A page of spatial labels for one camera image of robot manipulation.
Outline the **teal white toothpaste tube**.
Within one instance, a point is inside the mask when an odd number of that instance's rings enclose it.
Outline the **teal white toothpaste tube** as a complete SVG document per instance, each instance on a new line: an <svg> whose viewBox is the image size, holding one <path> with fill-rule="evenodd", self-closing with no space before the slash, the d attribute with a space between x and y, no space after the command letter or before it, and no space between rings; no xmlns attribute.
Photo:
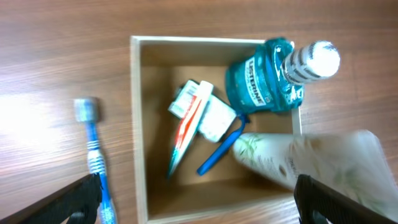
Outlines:
<svg viewBox="0 0 398 224"><path fill-rule="evenodd" d="M204 110L208 104L213 91L213 84L201 81L197 91L192 97L187 112L181 118L175 135L174 149L170 158L167 178L171 178L184 154L189 148L194 136L197 133Z"/></svg>

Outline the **white lotion tube green leaves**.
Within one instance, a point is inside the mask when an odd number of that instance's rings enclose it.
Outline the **white lotion tube green leaves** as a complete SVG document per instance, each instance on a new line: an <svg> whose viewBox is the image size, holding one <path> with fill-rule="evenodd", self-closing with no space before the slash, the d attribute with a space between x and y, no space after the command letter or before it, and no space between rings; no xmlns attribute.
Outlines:
<svg viewBox="0 0 398 224"><path fill-rule="evenodd" d="M377 136L368 130L340 134L244 133L235 159L255 173L294 189L305 174L393 221L397 184Z"/></svg>

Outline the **blue mouthwash bottle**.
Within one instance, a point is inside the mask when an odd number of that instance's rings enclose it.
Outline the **blue mouthwash bottle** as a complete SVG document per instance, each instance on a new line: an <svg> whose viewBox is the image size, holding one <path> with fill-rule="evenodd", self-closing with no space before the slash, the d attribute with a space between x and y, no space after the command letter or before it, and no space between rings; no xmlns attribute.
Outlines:
<svg viewBox="0 0 398 224"><path fill-rule="evenodd" d="M269 39L227 69L226 94L232 108L243 114L284 113L301 106L306 84L336 75L340 62L338 49L327 40L296 49L284 37Z"/></svg>

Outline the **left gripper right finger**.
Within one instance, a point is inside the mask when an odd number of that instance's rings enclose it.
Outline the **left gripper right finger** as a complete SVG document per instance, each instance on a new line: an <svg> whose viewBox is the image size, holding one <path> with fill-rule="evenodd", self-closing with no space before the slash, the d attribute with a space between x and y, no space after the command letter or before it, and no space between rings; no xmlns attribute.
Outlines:
<svg viewBox="0 0 398 224"><path fill-rule="evenodd" d="M294 199L301 224L396 224L305 174L297 179Z"/></svg>

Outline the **green white soap bar pack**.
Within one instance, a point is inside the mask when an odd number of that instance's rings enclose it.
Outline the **green white soap bar pack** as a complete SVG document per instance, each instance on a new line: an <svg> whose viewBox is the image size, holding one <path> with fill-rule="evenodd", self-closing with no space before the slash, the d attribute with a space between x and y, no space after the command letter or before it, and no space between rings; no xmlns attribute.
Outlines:
<svg viewBox="0 0 398 224"><path fill-rule="evenodd" d="M168 110L181 119L189 109L198 86L197 82L188 80L184 86L180 87ZM230 105L215 95L211 95L206 110L203 112L198 132L210 142L219 142L236 117L237 114Z"/></svg>

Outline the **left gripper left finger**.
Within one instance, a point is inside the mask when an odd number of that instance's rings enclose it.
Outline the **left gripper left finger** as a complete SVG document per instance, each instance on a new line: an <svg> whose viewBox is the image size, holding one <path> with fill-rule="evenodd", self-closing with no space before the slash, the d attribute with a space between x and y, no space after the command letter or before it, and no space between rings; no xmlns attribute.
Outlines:
<svg viewBox="0 0 398 224"><path fill-rule="evenodd" d="M98 174L88 174L28 207L9 215L1 223L94 224L102 202Z"/></svg>

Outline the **blue disposable razor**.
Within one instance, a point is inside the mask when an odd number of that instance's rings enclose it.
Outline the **blue disposable razor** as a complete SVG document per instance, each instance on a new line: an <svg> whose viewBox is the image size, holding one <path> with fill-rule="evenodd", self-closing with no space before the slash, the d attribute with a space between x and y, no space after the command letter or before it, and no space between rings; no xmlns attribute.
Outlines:
<svg viewBox="0 0 398 224"><path fill-rule="evenodd" d="M249 123L249 118L245 114L238 115L241 121L241 126L233 131L214 151L214 153L197 169L197 174L200 176L205 175L210 169L212 169L216 163L229 151L229 148L234 142L242 135L246 124Z"/></svg>

